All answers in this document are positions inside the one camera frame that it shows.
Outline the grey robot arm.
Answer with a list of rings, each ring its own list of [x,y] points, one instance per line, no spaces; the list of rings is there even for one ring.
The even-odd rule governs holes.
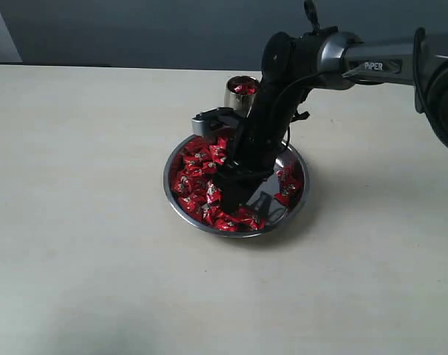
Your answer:
[[[448,33],[420,28],[411,39],[365,43],[336,27],[321,28],[312,1],[304,8],[312,31],[299,38],[280,32],[268,41],[257,95],[214,178],[225,212],[236,211],[273,174],[282,139],[292,121],[305,119],[297,108],[312,89],[411,86],[416,111],[448,148]]]

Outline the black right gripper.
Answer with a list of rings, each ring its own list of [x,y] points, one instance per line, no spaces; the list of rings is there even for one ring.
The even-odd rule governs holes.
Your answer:
[[[225,163],[214,176],[221,191],[220,208],[234,213],[273,173],[281,141],[295,111],[307,95],[303,80],[262,80],[248,116],[239,124]]]

